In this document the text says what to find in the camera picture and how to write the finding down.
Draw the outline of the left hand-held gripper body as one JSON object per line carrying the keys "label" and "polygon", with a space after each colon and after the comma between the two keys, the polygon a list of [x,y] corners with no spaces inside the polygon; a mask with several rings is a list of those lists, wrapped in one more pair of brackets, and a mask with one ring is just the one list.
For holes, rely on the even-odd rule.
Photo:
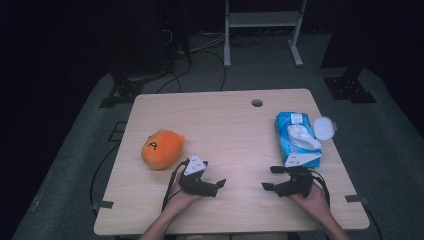
{"label": "left hand-held gripper body", "polygon": [[215,184],[201,180],[207,168],[202,165],[203,160],[201,160],[198,155],[193,155],[189,158],[179,178],[179,185],[186,193],[204,197],[215,197],[218,192],[218,190],[214,189]]}

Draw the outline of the orange plush toy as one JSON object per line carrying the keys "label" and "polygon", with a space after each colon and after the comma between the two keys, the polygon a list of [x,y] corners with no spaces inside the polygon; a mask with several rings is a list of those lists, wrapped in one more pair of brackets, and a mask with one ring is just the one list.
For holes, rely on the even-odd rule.
{"label": "orange plush toy", "polygon": [[182,154],[185,137],[175,132],[160,129],[150,136],[141,149],[141,158],[154,170],[171,166]]}

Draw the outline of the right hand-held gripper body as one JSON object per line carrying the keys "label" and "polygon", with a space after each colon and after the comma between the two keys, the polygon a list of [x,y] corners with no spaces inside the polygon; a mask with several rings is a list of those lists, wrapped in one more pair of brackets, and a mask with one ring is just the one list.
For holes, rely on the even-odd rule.
{"label": "right hand-held gripper body", "polygon": [[305,167],[306,163],[311,162],[320,154],[290,154],[285,163],[285,172],[290,176],[286,182],[276,184],[274,192],[279,197],[300,194],[302,197],[307,197],[310,194],[314,176],[312,171]]}

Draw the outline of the person's right hand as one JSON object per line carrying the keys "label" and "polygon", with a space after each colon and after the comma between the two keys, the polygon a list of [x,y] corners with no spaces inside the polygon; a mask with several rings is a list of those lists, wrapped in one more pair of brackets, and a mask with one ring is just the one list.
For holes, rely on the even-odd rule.
{"label": "person's right hand", "polygon": [[307,197],[290,195],[289,199],[298,204],[310,217],[320,224],[327,223],[332,215],[326,202],[324,191],[315,183],[312,184]]}

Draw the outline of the white wet wipe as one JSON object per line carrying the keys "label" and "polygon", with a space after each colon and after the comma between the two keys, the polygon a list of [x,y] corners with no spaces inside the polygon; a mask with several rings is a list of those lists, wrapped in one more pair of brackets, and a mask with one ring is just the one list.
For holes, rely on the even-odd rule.
{"label": "white wet wipe", "polygon": [[313,151],[321,148],[321,144],[302,125],[290,125],[287,127],[290,141],[298,148]]}

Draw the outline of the white metal stand frame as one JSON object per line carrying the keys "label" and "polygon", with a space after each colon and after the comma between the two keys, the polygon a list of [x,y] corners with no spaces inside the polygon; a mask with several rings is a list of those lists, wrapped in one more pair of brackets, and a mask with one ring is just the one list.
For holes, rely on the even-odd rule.
{"label": "white metal stand frame", "polygon": [[230,11],[230,0],[225,0],[223,65],[225,67],[231,66],[231,29],[293,27],[294,33],[292,38],[288,40],[288,46],[291,51],[295,65],[297,67],[302,67],[304,63],[297,49],[297,41],[303,23],[307,2],[308,0],[301,0],[301,5],[298,11],[237,13]]}

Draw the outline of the black stand base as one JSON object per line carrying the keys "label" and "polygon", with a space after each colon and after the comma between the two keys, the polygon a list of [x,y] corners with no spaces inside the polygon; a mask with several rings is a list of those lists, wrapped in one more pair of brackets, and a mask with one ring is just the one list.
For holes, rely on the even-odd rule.
{"label": "black stand base", "polygon": [[113,85],[109,94],[104,97],[99,105],[100,108],[113,108],[117,104],[129,104],[141,94],[144,83],[142,81],[130,81],[126,77],[113,79]]}
{"label": "black stand base", "polygon": [[350,100],[354,104],[375,103],[376,100],[359,82],[362,67],[348,67],[336,77],[325,77],[324,82],[335,100]]}

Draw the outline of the blue wet wipe pack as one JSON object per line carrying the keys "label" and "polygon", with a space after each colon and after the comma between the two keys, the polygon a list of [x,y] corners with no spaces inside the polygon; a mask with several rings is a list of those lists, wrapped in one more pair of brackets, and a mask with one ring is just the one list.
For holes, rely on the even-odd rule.
{"label": "blue wet wipe pack", "polygon": [[307,168],[318,168],[320,166],[321,156],[323,153],[321,148],[313,151],[296,147],[289,139],[287,127],[290,125],[302,125],[307,131],[320,142],[330,140],[336,133],[336,124],[328,117],[319,117],[311,122],[306,113],[298,112],[280,112],[276,116],[275,129],[278,137],[280,152],[282,154],[282,163],[284,164],[290,154],[320,154],[309,163],[305,164]]}

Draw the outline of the grey tape strip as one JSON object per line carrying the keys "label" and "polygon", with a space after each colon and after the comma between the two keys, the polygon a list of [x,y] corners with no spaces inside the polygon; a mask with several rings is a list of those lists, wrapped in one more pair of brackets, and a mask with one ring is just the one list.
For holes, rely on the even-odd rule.
{"label": "grey tape strip", "polygon": [[112,209],[113,205],[114,205],[114,202],[102,200],[100,202],[93,202],[91,205],[91,209],[93,210],[99,210],[100,208]]}
{"label": "grey tape strip", "polygon": [[348,203],[360,202],[364,205],[368,204],[368,199],[366,197],[361,197],[359,195],[346,195],[345,199]]}

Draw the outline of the person's left hand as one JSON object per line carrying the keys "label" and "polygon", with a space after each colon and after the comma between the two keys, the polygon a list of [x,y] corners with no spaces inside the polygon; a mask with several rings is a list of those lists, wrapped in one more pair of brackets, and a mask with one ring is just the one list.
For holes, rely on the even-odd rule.
{"label": "person's left hand", "polygon": [[165,201],[165,207],[163,211],[172,211],[178,213],[182,213],[185,211],[192,203],[201,199],[199,195],[192,195],[186,193],[182,187],[179,185],[180,175],[177,175],[168,199]]}

